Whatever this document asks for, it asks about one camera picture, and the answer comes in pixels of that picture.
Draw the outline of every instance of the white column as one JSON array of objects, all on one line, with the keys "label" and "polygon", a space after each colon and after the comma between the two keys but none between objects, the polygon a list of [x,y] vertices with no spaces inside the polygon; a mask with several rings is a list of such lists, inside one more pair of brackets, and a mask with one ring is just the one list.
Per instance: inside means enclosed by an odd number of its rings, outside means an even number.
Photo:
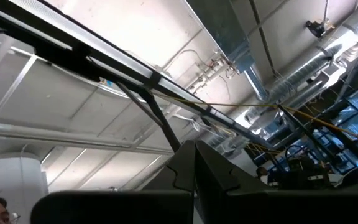
[{"label": "white column", "polygon": [[47,194],[46,176],[34,155],[0,156],[0,197],[7,201],[10,212],[21,216],[20,224],[30,223],[32,207]]}]

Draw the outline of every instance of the white ceiling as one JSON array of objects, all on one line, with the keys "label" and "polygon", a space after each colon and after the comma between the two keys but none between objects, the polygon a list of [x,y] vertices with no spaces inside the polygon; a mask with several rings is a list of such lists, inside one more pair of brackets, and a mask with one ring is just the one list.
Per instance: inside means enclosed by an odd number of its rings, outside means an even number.
[{"label": "white ceiling", "polygon": [[[58,9],[93,29],[130,54],[151,65],[163,67],[170,59],[199,32],[201,26],[186,8],[182,0],[49,0]],[[256,0],[260,17],[263,18],[280,1]],[[337,24],[352,12],[357,0],[330,0],[328,17]],[[309,47],[316,39],[303,24],[307,20],[322,19],[325,0],[292,0],[278,11],[263,26],[268,47],[276,70],[281,70]],[[244,27],[250,30],[255,19],[248,0],[234,0],[236,14]],[[249,37],[251,52],[265,83],[273,80],[259,32]],[[16,43],[28,50],[28,46]],[[208,63],[216,57],[218,47],[205,30],[202,30],[185,49],[195,50]],[[28,58],[8,54],[0,66],[0,99],[9,88]],[[169,67],[168,72],[182,86],[205,69],[196,54],[181,54]],[[135,137],[151,121],[130,100],[96,90],[79,79],[36,62],[24,81],[0,112],[0,123],[27,126],[70,133],[83,133],[109,138],[112,141],[132,143]],[[239,103],[252,95],[246,77],[236,75],[232,79],[222,73],[211,82],[199,96],[207,102]],[[231,108],[218,107],[229,111]],[[188,111],[178,114],[192,117]],[[199,133],[192,131],[188,121],[173,117],[169,120],[175,134],[183,141],[195,138]],[[20,151],[25,143],[0,142],[0,153]],[[142,147],[164,150],[145,154],[116,152],[101,149],[61,147],[53,144],[30,144],[26,151],[36,153],[44,160],[51,190],[92,189],[121,187],[133,189],[161,166],[171,152],[167,140],[158,129],[146,139]]]}]

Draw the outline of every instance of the pillar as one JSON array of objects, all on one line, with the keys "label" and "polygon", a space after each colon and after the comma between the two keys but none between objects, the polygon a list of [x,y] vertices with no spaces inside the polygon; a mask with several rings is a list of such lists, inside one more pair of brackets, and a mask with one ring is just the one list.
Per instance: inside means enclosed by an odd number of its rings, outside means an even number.
[{"label": "pillar", "polygon": [[10,212],[21,216],[20,224],[30,223],[32,207],[47,194],[46,175],[34,155],[0,155],[0,197],[7,201]]}]

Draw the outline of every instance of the ceiling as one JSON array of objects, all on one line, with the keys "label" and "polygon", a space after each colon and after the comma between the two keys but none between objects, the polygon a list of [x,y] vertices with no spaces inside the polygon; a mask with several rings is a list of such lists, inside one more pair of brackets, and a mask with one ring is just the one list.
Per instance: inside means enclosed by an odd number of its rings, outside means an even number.
[{"label": "ceiling", "polygon": [[[219,57],[219,48],[181,0],[49,0],[62,10],[129,54],[154,67],[164,68],[181,86],[188,84],[206,69],[204,63]],[[281,1],[257,0],[260,17],[265,17]],[[330,0],[328,17],[337,24],[355,8],[357,0]],[[232,4],[245,32],[256,25],[248,0]],[[272,56],[274,69],[297,58],[316,38],[304,28],[307,20],[323,18],[325,0],[291,0],[262,27]],[[274,80],[259,32],[250,37],[252,56],[264,83]],[[14,46],[31,52],[28,45]],[[186,51],[175,56],[180,50]],[[0,99],[25,65],[28,57],[9,52],[0,66]],[[253,90],[245,76],[229,79],[223,72],[199,97],[212,103],[240,103]],[[168,102],[158,100],[161,107]],[[228,112],[233,108],[217,106]],[[180,110],[180,116],[192,113]],[[174,116],[169,119],[180,141],[197,138],[189,121]],[[30,69],[6,106],[0,111],[0,124],[52,130],[55,134],[75,133],[99,141],[132,145],[152,120],[131,100],[112,94],[38,60]],[[133,152],[119,152],[123,147],[64,146],[52,142],[26,142],[0,138],[0,153],[25,150],[36,154],[47,171],[51,191],[62,189],[97,189],[119,187],[134,189],[154,174],[172,155],[172,150],[158,128]],[[234,162],[253,173],[249,157],[241,155]]]}]

